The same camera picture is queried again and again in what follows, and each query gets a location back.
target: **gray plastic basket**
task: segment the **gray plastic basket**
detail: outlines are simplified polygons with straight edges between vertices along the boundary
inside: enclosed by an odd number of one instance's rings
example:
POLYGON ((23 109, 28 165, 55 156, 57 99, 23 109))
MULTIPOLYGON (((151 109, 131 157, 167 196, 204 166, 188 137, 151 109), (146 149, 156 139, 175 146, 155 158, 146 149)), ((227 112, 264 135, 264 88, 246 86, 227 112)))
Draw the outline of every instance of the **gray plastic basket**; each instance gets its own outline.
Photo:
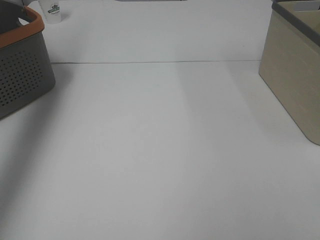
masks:
MULTIPOLYGON (((5 4, 9 6, 9 9, 19 7, 12 5, 14 4, 5 4)), ((18 16, 19 18, 24 17, 25 20, 32 22, 28 17, 36 16, 38 26, 39 20, 43 24, 37 13, 29 8, 21 9, 26 9, 27 13, 33 14, 27 14, 26 17, 18 16)), ((20 25, 14 29, 14 39, 22 39, 7 43, 6 46, 0 48, 0 119, 47 93, 56 82, 42 35, 43 28, 30 36, 25 36, 26 32, 32 31, 23 29, 19 35, 19 30, 28 25, 20 25)), ((0 44, 4 44, 4 41, 8 39, 11 41, 12 36, 5 36, 5 38, 4 35, 12 31, 0 33, 0 44)))

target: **white table surface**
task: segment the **white table surface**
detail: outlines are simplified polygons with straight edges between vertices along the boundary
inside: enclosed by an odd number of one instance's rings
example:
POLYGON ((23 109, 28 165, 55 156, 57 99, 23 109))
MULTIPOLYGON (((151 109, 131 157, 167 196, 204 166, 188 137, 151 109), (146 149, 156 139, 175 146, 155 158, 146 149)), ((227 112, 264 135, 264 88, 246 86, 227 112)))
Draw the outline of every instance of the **white table surface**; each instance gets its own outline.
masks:
MULTIPOLYGON (((52 62, 260 60, 270 0, 60 1, 43 32, 52 62)), ((38 2, 30 5, 41 13, 38 2)))
POLYGON ((53 65, 0 121, 0 239, 318 240, 320 148, 258 67, 53 65))

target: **white plastic cup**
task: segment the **white plastic cup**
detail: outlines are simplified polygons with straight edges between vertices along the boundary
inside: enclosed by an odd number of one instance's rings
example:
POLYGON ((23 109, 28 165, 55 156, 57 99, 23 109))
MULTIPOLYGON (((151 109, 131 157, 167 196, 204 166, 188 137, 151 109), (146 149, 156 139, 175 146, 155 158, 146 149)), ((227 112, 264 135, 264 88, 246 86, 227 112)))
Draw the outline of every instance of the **white plastic cup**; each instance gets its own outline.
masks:
POLYGON ((59 0, 38 0, 44 18, 48 24, 58 24, 61 22, 59 0))

